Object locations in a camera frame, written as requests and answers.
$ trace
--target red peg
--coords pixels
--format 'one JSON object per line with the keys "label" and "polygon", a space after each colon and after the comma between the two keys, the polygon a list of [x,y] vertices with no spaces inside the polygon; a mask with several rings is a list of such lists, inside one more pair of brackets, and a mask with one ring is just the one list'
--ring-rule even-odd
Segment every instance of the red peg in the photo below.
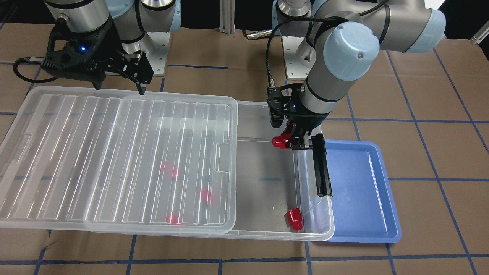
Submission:
{"label": "red peg", "polygon": [[291,137],[291,134],[282,133],[282,134],[280,134],[280,136],[272,138],[272,144],[275,147],[280,147],[280,149],[288,149],[286,147],[286,145],[290,141],[290,137]]}
{"label": "red peg", "polygon": [[287,211],[287,217],[294,230],[299,231],[302,229],[302,214],[299,208],[289,209]]}

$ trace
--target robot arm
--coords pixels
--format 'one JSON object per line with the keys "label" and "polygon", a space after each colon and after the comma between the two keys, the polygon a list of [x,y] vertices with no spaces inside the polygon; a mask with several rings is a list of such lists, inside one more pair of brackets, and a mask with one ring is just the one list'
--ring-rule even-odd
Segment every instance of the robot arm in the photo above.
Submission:
{"label": "robot arm", "polygon": [[[56,24],[46,55],[21,58],[14,64],[40,64],[56,78],[90,81],[100,89],[106,72],[136,84],[140,94],[151,82],[153,69],[147,55],[155,49],[146,31],[176,31],[180,26],[179,0],[44,0]],[[62,49],[56,46],[64,42]]]}
{"label": "robot arm", "polygon": [[[315,62],[303,84],[275,87],[269,73],[267,90],[270,121],[287,124],[273,145],[281,149],[312,149],[318,195],[330,185],[322,135],[310,138],[348,90],[370,68],[380,49],[426,52],[442,38],[443,13],[424,8],[423,0],[390,0],[376,5],[355,0],[328,0],[315,12],[308,35],[299,49],[315,53]],[[289,19],[278,24],[303,19]],[[281,91],[292,89],[291,96]]]}

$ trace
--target blue tape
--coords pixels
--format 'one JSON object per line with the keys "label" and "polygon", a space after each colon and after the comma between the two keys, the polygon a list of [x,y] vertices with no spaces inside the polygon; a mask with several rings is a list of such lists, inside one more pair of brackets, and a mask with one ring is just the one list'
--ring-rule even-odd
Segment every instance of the blue tape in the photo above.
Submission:
{"label": "blue tape", "polygon": [[224,260],[224,263],[261,263],[261,262],[304,262],[307,261],[302,257],[295,258],[239,258]]}
{"label": "blue tape", "polygon": [[306,248],[307,273],[308,275],[312,275],[311,252],[309,251],[308,241],[304,241],[304,247]]}
{"label": "blue tape", "polygon": [[163,92],[163,86],[165,86],[165,78],[164,77],[161,79],[161,86],[159,87],[160,92]]}
{"label": "blue tape", "polygon": [[43,262],[43,258],[44,258],[44,253],[46,252],[46,249],[48,247],[50,247],[52,244],[54,244],[55,242],[52,242],[50,244],[48,244],[47,246],[45,246],[42,250],[41,250],[41,253],[39,254],[39,259],[37,261],[37,264],[36,264],[36,269],[34,270],[34,275],[37,275],[39,274],[39,269],[41,268],[41,264]]}
{"label": "blue tape", "polygon": [[346,94],[346,100],[348,101],[348,108],[350,108],[350,114],[352,115],[353,126],[355,127],[356,139],[360,141],[360,132],[358,131],[358,126],[356,124],[355,114],[353,113],[352,103],[350,101],[350,96]]}
{"label": "blue tape", "polygon": [[390,181],[442,181],[442,182],[489,182],[489,179],[458,179],[458,178],[389,178]]}
{"label": "blue tape", "polygon": [[471,115],[470,115],[470,113],[468,112],[468,109],[467,109],[467,107],[465,106],[465,103],[464,103],[464,101],[462,100],[462,97],[460,96],[460,94],[459,94],[459,92],[458,92],[457,88],[455,87],[455,84],[453,83],[452,78],[450,77],[450,74],[448,74],[448,71],[446,70],[445,65],[444,65],[444,64],[443,64],[443,62],[442,62],[442,59],[440,58],[440,56],[438,55],[438,53],[436,52],[436,50],[435,50],[435,49],[433,49],[433,52],[435,52],[436,58],[438,58],[438,61],[440,62],[440,65],[442,65],[442,68],[443,68],[443,70],[445,71],[445,74],[446,74],[446,76],[448,77],[448,80],[450,80],[450,84],[452,85],[453,90],[454,90],[454,91],[455,91],[455,93],[457,94],[457,97],[459,98],[459,101],[460,101],[460,103],[462,104],[462,107],[464,108],[465,113],[467,114],[467,116],[468,116],[469,120],[472,122],[472,126],[474,127],[475,132],[476,132],[476,133],[477,133],[477,135],[479,136],[479,139],[481,140],[482,144],[484,145],[484,148],[486,149],[487,153],[489,154],[489,148],[488,148],[488,146],[487,146],[486,142],[484,141],[484,139],[482,138],[482,135],[481,135],[481,133],[479,132],[479,129],[477,129],[477,125],[475,125],[474,120],[472,119],[472,116],[471,116]]}
{"label": "blue tape", "polygon": [[391,263],[392,275],[397,275],[396,267],[394,266],[394,259],[391,253],[391,246],[389,244],[385,244],[385,248],[387,249],[387,256],[389,257],[389,262]]}
{"label": "blue tape", "polygon": [[[325,120],[353,121],[347,117],[327,117]],[[385,121],[385,122],[434,122],[434,123],[489,123],[488,120],[435,120],[435,119],[397,119],[397,118],[355,118],[356,121]]]}
{"label": "blue tape", "polygon": [[258,180],[261,182],[279,182],[282,178],[259,178]]}
{"label": "blue tape", "polygon": [[[41,67],[39,67],[39,70],[37,70],[36,77],[34,77],[34,80],[37,80],[39,75],[41,74]],[[31,86],[29,87],[29,90],[27,90],[26,95],[34,88],[34,83],[31,83]]]}
{"label": "blue tape", "polygon": [[129,252],[129,263],[127,264],[126,275],[131,274],[131,264],[134,257],[134,249],[136,248],[137,235],[133,235],[133,240],[131,242],[131,250]]}
{"label": "blue tape", "polygon": [[227,67],[219,66],[197,66],[197,65],[185,65],[185,64],[172,64],[168,67],[187,67],[187,68],[200,68],[200,69],[227,69]]}
{"label": "blue tape", "polygon": [[407,107],[409,109],[409,112],[411,113],[411,116],[413,117],[414,124],[416,126],[416,130],[418,131],[418,134],[420,135],[421,142],[423,143],[423,147],[424,147],[424,150],[426,151],[426,154],[428,156],[429,162],[431,164],[431,168],[433,169],[433,172],[435,173],[435,177],[436,177],[436,179],[438,181],[438,186],[440,187],[440,191],[442,192],[443,199],[445,200],[446,207],[448,208],[448,212],[450,213],[450,216],[452,218],[453,225],[455,226],[455,229],[457,230],[457,234],[459,235],[459,238],[460,238],[460,241],[462,243],[462,246],[464,247],[464,251],[466,253],[467,259],[468,259],[469,264],[470,264],[470,267],[472,268],[472,272],[474,273],[474,275],[477,275],[477,271],[475,270],[474,263],[472,262],[472,258],[470,257],[470,254],[468,252],[467,245],[465,244],[464,238],[463,238],[462,233],[460,232],[460,228],[459,228],[459,226],[457,224],[457,220],[455,219],[455,215],[453,214],[453,211],[452,211],[452,208],[450,206],[450,203],[448,202],[448,197],[445,194],[445,190],[443,189],[442,182],[440,181],[440,178],[438,176],[438,172],[436,171],[435,163],[433,162],[433,159],[431,158],[431,155],[430,155],[430,153],[428,151],[428,147],[426,145],[426,142],[424,141],[423,135],[421,133],[421,129],[419,127],[419,124],[416,121],[416,117],[414,116],[413,109],[411,108],[411,104],[409,103],[409,100],[407,98],[406,92],[404,91],[404,87],[402,86],[402,82],[401,82],[401,80],[399,78],[399,75],[397,73],[396,67],[394,66],[394,63],[392,62],[392,58],[391,58],[391,55],[389,54],[389,51],[386,51],[386,53],[387,53],[387,57],[389,58],[389,62],[391,63],[392,70],[394,71],[394,74],[396,75],[397,81],[399,83],[399,87],[400,87],[400,89],[402,91],[402,95],[404,96],[404,99],[406,100],[406,104],[407,104]]}
{"label": "blue tape", "polygon": [[[288,84],[287,79],[286,79],[286,80],[284,80],[284,83],[285,83],[285,85],[287,85],[287,84]],[[288,89],[285,89],[285,95],[286,95],[286,96],[289,96],[289,95],[290,95],[290,94],[289,94],[289,90],[288,90]]]}
{"label": "blue tape", "polygon": [[219,259],[133,260],[132,264],[217,264]]}
{"label": "blue tape", "polygon": [[222,275],[222,259],[219,259],[219,264],[217,265],[217,274]]}
{"label": "blue tape", "polygon": [[[473,258],[489,258],[489,253],[470,254]],[[394,260],[406,259],[445,259],[466,258],[466,254],[421,254],[421,255],[393,255]],[[343,256],[343,257],[311,257],[311,262],[317,261],[366,261],[388,260],[389,256]],[[41,265],[73,265],[73,264],[180,264],[180,263],[252,263],[252,262],[304,262],[306,258],[238,258],[231,260],[222,259],[148,259],[148,260],[107,260],[107,261],[63,261],[42,260]],[[39,260],[28,261],[0,261],[0,265],[37,265]]]}

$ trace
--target cable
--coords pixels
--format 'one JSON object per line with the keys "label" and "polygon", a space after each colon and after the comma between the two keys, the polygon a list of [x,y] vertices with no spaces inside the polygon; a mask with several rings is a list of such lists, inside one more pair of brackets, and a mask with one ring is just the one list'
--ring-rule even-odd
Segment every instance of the cable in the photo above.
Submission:
{"label": "cable", "polygon": [[372,13],[372,12],[374,12],[374,11],[376,11],[376,10],[380,9],[380,7],[384,6],[384,4],[385,4],[387,1],[388,1],[388,0],[382,0],[382,1],[381,1],[381,2],[380,2],[378,5],[377,5],[377,6],[375,6],[375,7],[371,8],[371,9],[369,9],[369,10],[366,10],[366,11],[364,11],[364,12],[360,12],[358,15],[360,15],[360,16],[364,16],[364,15],[367,15],[367,14],[369,14],[369,13]]}
{"label": "cable", "polygon": [[272,42],[272,38],[275,35],[275,32],[283,26],[284,24],[287,24],[289,22],[295,22],[295,21],[309,21],[309,22],[323,22],[323,23],[331,23],[331,27],[338,26],[339,24],[346,22],[346,20],[343,17],[337,17],[337,16],[332,16],[332,17],[327,17],[324,19],[321,18],[314,18],[314,17],[301,17],[301,18],[291,18],[287,19],[285,21],[280,22],[275,28],[273,28],[272,33],[270,34],[270,37],[268,38],[267,42],[267,51],[265,53],[265,64],[267,66],[267,76],[268,76],[268,83],[270,84],[271,87],[274,87],[275,84],[273,82],[273,77],[272,73],[270,71],[270,63],[269,63],[269,56],[270,56],[270,45]]}
{"label": "cable", "polygon": [[35,64],[35,65],[41,64],[41,62],[39,62],[39,61],[31,61],[31,58],[42,59],[42,57],[22,57],[22,58],[17,59],[14,62],[14,64],[12,65],[12,70],[14,71],[14,74],[16,76],[18,76],[23,81],[27,81],[27,82],[35,83],[35,84],[47,83],[47,82],[51,82],[53,80],[58,79],[57,77],[51,77],[48,79],[36,80],[36,79],[30,79],[30,78],[27,78],[27,77],[21,75],[21,73],[19,72],[19,68],[18,68],[20,64]]}

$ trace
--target plastic bin lid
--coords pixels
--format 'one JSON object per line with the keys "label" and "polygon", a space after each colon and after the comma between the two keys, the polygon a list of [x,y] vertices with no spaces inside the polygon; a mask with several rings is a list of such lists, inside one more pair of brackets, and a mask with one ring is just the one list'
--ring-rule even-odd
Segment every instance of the plastic bin lid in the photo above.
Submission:
{"label": "plastic bin lid", "polygon": [[0,227],[224,234],[231,97],[37,87],[0,146]]}

